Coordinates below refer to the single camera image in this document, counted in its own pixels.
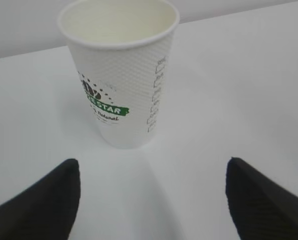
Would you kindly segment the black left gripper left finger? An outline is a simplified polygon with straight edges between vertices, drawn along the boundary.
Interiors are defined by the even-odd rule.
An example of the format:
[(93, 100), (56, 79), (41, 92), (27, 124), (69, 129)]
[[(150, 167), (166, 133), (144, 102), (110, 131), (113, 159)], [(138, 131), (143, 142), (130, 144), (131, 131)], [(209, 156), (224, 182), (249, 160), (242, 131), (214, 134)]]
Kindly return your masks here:
[(79, 163), (67, 159), (0, 205), (0, 240), (67, 240), (80, 197)]

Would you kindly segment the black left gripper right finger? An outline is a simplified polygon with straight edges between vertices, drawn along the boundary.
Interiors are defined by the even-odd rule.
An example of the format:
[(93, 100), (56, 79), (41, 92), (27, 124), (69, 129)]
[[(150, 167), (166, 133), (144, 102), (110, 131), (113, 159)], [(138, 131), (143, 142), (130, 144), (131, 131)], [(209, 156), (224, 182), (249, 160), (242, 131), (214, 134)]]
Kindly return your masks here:
[(244, 160), (227, 164), (225, 194), (242, 240), (298, 240), (298, 196)]

